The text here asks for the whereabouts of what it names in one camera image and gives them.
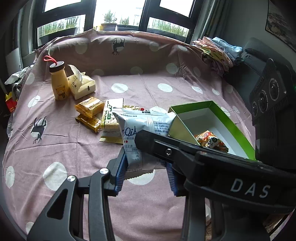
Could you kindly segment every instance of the curtain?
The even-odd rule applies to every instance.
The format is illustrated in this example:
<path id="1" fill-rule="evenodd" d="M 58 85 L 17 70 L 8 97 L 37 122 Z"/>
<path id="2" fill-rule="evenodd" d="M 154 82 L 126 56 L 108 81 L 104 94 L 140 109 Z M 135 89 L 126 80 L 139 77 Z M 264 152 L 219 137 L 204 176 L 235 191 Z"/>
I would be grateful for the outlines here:
<path id="1" fill-rule="evenodd" d="M 227 23 L 231 0 L 211 0 L 209 13 L 204 28 L 199 36 L 209 38 L 219 37 Z"/>

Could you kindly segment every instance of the painting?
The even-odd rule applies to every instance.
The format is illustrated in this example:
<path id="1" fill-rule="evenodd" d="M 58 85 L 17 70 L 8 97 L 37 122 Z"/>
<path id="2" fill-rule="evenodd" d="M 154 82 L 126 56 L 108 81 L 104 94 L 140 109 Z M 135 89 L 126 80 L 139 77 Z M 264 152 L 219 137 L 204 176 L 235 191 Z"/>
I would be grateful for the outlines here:
<path id="1" fill-rule="evenodd" d="M 289 27 L 279 9 L 269 0 L 265 30 L 279 38 L 296 52 L 296 35 Z"/>

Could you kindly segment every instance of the open box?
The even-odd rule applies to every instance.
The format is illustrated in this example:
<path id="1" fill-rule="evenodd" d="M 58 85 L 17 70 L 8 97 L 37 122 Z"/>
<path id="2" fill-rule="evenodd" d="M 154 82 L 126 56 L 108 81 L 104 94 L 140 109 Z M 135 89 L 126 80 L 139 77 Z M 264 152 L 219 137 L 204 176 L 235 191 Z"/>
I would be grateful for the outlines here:
<path id="1" fill-rule="evenodd" d="M 214 133 L 229 148 L 228 153 L 255 160 L 255 151 L 240 129 L 213 101 L 171 106 L 175 112 L 169 135 L 192 144 L 199 143 L 194 135 L 206 130 Z"/>

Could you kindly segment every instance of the plant pot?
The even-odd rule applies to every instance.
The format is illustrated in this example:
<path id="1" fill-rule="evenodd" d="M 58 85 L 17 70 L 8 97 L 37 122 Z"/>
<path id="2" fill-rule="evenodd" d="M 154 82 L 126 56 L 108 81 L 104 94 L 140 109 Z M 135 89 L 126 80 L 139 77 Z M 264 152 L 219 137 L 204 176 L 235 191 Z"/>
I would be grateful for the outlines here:
<path id="1" fill-rule="evenodd" d="M 74 34 L 77 33 L 77 31 L 78 31 L 78 28 L 64 29 L 64 30 L 61 30 L 61 31 L 58 31 L 58 32 L 54 32 L 54 33 L 42 36 L 42 37 L 40 37 L 40 41 L 41 41 L 41 44 L 44 45 L 44 44 L 48 43 L 49 41 L 52 41 L 53 39 L 55 39 L 57 37 L 74 35 Z"/>
<path id="2" fill-rule="evenodd" d="M 132 25 L 118 24 L 117 25 L 117 30 L 118 31 L 139 31 L 139 27 L 138 26 L 132 26 Z"/>
<path id="3" fill-rule="evenodd" d="M 115 31 L 117 23 L 102 23 L 103 31 Z"/>
<path id="4" fill-rule="evenodd" d="M 147 32 L 153 33 L 153 34 L 159 34 L 159 35 L 166 36 L 166 37 L 169 37 L 169 38 L 172 38 L 172 39 L 176 39 L 176 40 L 179 40 L 179 41 L 182 41 L 182 42 L 185 42 L 185 40 L 186 40 L 186 37 L 183 37 L 183 36 L 178 35 L 178 34 L 172 34 L 170 32 L 159 30 L 159 29 L 147 28 Z"/>

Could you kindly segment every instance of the red strap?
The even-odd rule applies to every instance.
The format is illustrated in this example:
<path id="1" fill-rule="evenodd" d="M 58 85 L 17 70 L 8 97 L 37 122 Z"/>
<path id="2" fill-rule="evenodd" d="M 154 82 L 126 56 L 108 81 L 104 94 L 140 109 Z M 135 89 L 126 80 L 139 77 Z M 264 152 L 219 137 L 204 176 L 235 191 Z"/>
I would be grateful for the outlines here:
<path id="1" fill-rule="evenodd" d="M 49 55 L 45 55 L 43 60 L 44 61 L 53 61 L 57 65 L 57 61 L 53 57 L 51 57 Z"/>

